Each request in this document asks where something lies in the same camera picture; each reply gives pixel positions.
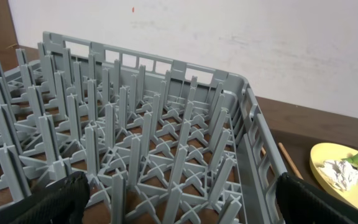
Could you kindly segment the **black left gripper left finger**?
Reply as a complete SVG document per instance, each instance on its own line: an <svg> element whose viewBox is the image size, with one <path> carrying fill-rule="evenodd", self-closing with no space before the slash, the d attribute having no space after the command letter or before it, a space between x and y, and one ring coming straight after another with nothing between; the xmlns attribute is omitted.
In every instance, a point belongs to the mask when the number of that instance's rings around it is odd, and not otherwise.
<svg viewBox="0 0 358 224"><path fill-rule="evenodd" d="M13 205L0 210L0 223L82 223L90 199L84 172L74 172Z"/></svg>

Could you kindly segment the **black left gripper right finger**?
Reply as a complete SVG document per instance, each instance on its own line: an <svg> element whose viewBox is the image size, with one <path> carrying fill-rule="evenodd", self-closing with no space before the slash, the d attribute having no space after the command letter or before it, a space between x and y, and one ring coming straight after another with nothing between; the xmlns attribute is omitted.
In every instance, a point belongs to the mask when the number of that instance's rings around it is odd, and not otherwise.
<svg viewBox="0 0 358 224"><path fill-rule="evenodd" d="M358 223L358 209L287 172L275 195L286 223Z"/></svg>

